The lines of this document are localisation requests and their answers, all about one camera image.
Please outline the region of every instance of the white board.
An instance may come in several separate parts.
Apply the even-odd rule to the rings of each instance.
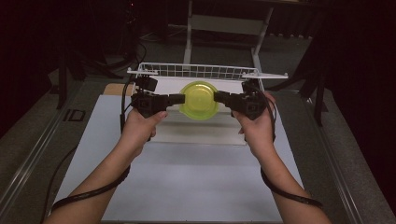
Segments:
[[[99,97],[56,201],[66,197],[115,146],[119,114],[120,96]],[[302,184],[280,116],[275,145]],[[281,218],[247,146],[149,142],[119,185],[103,220],[280,222]]]

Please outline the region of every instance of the gray floor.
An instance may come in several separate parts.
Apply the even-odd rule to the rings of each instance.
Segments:
[[[180,37],[163,42],[142,42],[147,48],[145,62],[182,63],[184,42]],[[192,49],[191,63],[221,64],[236,66],[252,66],[249,48],[244,41],[242,45],[233,47],[205,43],[197,40]],[[298,62],[304,55],[310,40],[301,38],[284,39],[268,36],[265,38],[260,53],[262,68],[266,73],[293,74]],[[94,108],[97,96],[103,91],[109,80],[90,74],[84,82],[75,83],[71,89],[70,109],[86,110],[87,116],[82,122],[61,121],[54,130],[49,132],[50,139],[40,139],[47,125],[54,118],[63,118],[64,111],[57,111],[57,96],[46,94],[37,104],[0,140],[0,192],[4,193],[18,168],[35,149],[37,141],[44,142],[45,149],[30,173],[24,187],[15,202],[10,204],[7,215],[0,219],[3,223],[38,223],[44,208],[45,197],[50,178],[62,157],[79,142],[89,116]],[[267,82],[272,86],[277,81]],[[304,185],[314,197],[325,204],[325,211],[333,223],[396,223],[395,216],[379,190],[370,170],[360,153],[359,147],[347,127],[332,93],[325,92],[323,128],[318,128],[312,120],[310,104],[305,103],[297,93],[300,83],[288,87],[288,91],[275,93],[290,145],[299,167]],[[62,183],[67,170],[69,158],[62,166],[54,180],[50,191],[49,206]],[[339,189],[337,184],[345,183]],[[357,220],[351,219],[343,195],[348,194],[358,208]]]

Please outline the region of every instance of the black stand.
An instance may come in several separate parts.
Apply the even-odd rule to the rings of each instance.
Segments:
[[[328,13],[291,79],[274,87],[266,88],[268,91],[279,91],[305,79],[299,93],[302,97],[309,98],[317,90],[314,117],[319,126],[322,126],[321,111],[326,77],[331,70],[332,59],[336,56],[334,53],[339,41],[339,34],[337,34],[337,27],[335,26],[336,19],[335,13]]]
[[[85,78],[84,69],[71,48],[67,46],[64,33],[57,29],[58,34],[58,50],[59,50],[59,83],[55,86],[59,94],[57,109],[61,109],[67,99],[67,69],[76,80],[83,80]]]

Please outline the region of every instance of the hand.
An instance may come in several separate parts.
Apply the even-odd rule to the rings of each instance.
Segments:
[[[265,91],[264,95],[275,103],[276,100],[270,93]],[[272,104],[270,106],[271,110],[274,110],[274,106]],[[256,158],[259,158],[266,148],[273,148],[272,123],[267,108],[254,120],[250,120],[244,114],[237,111],[233,111],[233,116],[241,124],[242,128],[239,133],[245,134],[247,143]]]
[[[137,157],[142,152],[143,145],[145,145],[148,139],[155,136],[155,126],[166,118],[167,115],[168,113],[166,111],[161,111],[145,119],[137,109],[132,109],[125,121],[119,145],[133,150],[133,157]]]

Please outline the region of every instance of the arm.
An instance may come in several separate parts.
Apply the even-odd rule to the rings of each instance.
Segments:
[[[117,179],[155,135],[155,126],[167,116],[159,112],[148,119],[133,109],[126,120],[119,142],[70,196],[99,189]],[[116,189],[58,208],[44,221],[50,223],[99,223]]]
[[[275,99],[268,92],[264,94],[271,101],[275,102]],[[287,193],[309,198],[310,196],[293,178],[288,168],[276,153],[268,110],[266,109],[255,120],[250,120],[236,111],[233,114],[242,126],[240,133],[245,134],[251,152],[259,161],[268,179],[279,189]],[[284,223],[331,223],[320,208],[295,202],[276,193],[273,193],[273,195]]]

